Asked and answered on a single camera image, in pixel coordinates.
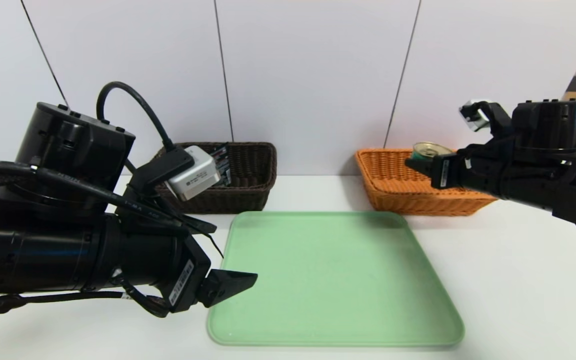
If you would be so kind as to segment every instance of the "can lid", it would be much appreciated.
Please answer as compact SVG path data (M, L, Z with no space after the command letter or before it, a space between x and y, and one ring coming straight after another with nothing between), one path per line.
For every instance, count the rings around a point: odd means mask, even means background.
M441 146L433 142L418 142L412 146L412 150L418 153L422 157L433 158L437 155L448 155L452 154L453 151L446 146Z

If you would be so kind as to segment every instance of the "barcode label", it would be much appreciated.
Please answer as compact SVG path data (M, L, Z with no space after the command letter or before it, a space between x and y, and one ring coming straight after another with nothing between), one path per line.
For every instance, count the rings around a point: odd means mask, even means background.
M194 268L195 265L193 265L193 262L188 260L188 262L186 262L185 266L183 267L178 280L176 280L172 291L170 292L170 296L168 297L168 300L170 300L170 305L174 306L177 302L179 296L181 295L181 291L184 289L186 282L188 281L188 278L190 278L190 274L193 272Z

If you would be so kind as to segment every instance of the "tin can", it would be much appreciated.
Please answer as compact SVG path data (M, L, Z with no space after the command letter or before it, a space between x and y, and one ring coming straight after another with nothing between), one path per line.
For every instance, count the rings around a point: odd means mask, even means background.
M433 142L418 142L412 146L411 159L430 160L437 155L448 155L454 153L450 148L441 146Z

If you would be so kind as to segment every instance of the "sticker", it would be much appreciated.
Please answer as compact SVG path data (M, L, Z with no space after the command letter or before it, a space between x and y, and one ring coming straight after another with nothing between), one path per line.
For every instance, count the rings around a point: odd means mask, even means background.
M450 166L448 160L443 160L443 165L441 166L441 183L439 187L445 188L448 182L448 166Z
M188 262L186 262L185 266L183 267L183 271L181 271L178 280L176 280L172 291L170 292L170 296L168 297L168 300L170 300L170 305L174 306L177 302L179 296L181 295L181 291L184 289L186 282L188 282L190 274L193 272L194 268L195 265L193 265L193 262L188 260Z

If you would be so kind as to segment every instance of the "orange wicker basket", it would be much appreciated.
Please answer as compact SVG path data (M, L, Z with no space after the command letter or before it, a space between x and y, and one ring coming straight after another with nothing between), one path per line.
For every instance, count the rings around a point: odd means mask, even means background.
M409 215L465 216L497 200L455 187L435 189L430 178L404 164L410 149L367 148L355 153L363 186L375 210Z

